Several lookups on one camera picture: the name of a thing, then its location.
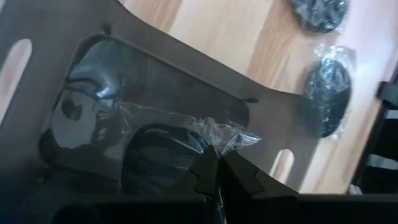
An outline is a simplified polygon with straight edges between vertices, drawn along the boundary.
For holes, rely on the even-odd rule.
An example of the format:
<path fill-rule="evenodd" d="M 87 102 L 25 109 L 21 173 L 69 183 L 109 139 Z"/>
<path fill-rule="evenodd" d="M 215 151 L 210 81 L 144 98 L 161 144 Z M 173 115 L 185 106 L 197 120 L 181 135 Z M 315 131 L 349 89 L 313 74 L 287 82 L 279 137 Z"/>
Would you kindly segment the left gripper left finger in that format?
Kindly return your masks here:
<path fill-rule="evenodd" d="M 190 172 L 197 178 L 195 191 L 215 196 L 218 189 L 218 160 L 216 149 L 210 145 L 191 166 Z"/>

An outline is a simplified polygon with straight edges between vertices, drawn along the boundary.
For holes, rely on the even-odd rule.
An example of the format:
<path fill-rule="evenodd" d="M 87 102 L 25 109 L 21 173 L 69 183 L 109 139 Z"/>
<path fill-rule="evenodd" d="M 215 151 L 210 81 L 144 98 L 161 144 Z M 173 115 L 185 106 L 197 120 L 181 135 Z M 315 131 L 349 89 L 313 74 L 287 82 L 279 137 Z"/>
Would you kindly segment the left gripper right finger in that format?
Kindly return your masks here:
<path fill-rule="evenodd" d="M 297 196 L 299 193 L 275 180 L 236 151 L 221 158 L 222 178 L 233 196 L 264 199 Z"/>

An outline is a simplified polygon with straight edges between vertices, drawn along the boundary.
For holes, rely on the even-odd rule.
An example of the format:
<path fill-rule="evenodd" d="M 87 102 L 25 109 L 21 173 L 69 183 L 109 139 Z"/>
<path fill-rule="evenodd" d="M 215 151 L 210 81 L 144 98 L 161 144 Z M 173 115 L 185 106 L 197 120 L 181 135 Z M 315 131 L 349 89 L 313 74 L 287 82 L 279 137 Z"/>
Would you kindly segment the black puff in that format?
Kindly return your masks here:
<path fill-rule="evenodd" d="M 289 0 L 300 27 L 313 33 L 338 30 L 349 9 L 349 0 Z"/>
<path fill-rule="evenodd" d="M 303 96 L 320 112 L 320 136 L 339 135 L 353 91 L 356 52 L 353 49 L 321 44 L 313 50 L 314 61 L 307 67 Z"/>
<path fill-rule="evenodd" d="M 74 65 L 53 108 L 40 148 L 103 152 L 121 138 L 119 102 L 126 82 L 121 44 L 103 40 Z"/>
<path fill-rule="evenodd" d="M 121 190 L 131 195 L 160 194 L 175 185 L 204 153 L 212 151 L 221 157 L 260 140 L 238 124 L 219 124 L 213 118 L 183 126 L 145 125 L 125 150 Z"/>

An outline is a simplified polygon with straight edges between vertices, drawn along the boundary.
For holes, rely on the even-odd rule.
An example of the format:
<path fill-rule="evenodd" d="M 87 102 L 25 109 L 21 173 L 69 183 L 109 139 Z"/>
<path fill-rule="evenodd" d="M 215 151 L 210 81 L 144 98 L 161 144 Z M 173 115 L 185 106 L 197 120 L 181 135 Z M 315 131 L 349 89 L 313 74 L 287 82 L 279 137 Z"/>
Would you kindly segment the dark grey plastic bin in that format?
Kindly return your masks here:
<path fill-rule="evenodd" d="M 302 96 L 264 87 L 131 14 L 118 0 L 6 0 L 0 10 L 0 67 L 19 40 L 33 51 L 0 124 L 0 202 L 22 197 L 34 176 L 28 163 L 38 156 L 35 142 L 55 103 L 67 69 L 84 41 L 103 26 L 117 40 L 137 47 L 189 75 L 240 98 L 252 97 L 249 127 L 266 138 L 257 147 L 270 170 L 281 149 L 295 163 L 287 179 L 302 186 L 319 140 L 320 117 Z"/>

